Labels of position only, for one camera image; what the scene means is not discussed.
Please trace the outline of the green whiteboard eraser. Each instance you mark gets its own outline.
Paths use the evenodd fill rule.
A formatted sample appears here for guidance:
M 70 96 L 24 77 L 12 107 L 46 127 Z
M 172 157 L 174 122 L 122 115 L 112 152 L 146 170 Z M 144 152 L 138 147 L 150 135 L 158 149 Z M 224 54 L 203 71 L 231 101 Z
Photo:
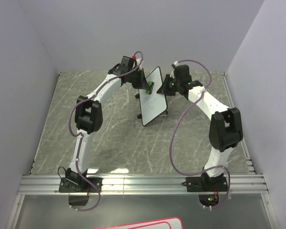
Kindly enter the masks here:
M 148 82 L 148 88 L 146 89 L 145 93 L 146 94 L 152 94 L 153 86 L 154 86 L 154 82 L 153 81 L 149 81 Z

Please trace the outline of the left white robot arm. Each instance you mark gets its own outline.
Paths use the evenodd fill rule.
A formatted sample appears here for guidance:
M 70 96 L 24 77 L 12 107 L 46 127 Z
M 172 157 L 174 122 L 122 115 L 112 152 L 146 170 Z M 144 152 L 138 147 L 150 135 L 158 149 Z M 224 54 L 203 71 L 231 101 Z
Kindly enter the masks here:
M 69 118 L 74 118 L 77 132 L 72 131 L 71 119 L 68 120 L 69 132 L 76 137 L 76 145 L 70 167 L 65 170 L 62 183 L 70 181 L 76 192 L 85 190 L 88 170 L 88 154 L 95 133 L 103 123 L 102 107 L 125 83 L 131 83 L 135 89 L 150 89 L 142 68 L 143 57 L 137 59 L 123 56 L 120 63 L 111 68 L 102 83 L 87 96 L 79 96 Z

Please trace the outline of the small white whiteboard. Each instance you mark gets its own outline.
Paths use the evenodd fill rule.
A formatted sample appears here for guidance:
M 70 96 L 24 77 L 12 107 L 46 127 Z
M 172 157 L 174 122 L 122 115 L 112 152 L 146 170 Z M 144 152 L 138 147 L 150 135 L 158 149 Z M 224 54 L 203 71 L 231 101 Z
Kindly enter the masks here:
M 153 81 L 152 94 L 146 94 L 146 90 L 139 89 L 135 98 L 139 99 L 141 113 L 137 115 L 141 119 L 142 126 L 147 126 L 162 113 L 167 112 L 168 102 L 164 94 L 158 94 L 157 90 L 163 84 L 162 71 L 160 66 L 157 66 L 147 77 L 147 82 Z

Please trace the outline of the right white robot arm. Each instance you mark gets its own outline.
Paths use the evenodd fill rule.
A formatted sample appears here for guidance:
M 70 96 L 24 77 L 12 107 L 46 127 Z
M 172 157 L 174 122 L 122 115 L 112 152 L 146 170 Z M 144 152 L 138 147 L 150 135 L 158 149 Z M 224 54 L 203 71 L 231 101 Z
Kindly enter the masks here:
M 175 62 L 172 68 L 172 73 L 166 75 L 157 93 L 166 96 L 179 93 L 210 120 L 209 142 L 212 148 L 207 163 L 199 172 L 202 188 L 210 191 L 224 176 L 232 150 L 243 140 L 241 113 L 238 108 L 230 108 L 212 96 L 207 85 L 192 80 L 188 65 Z

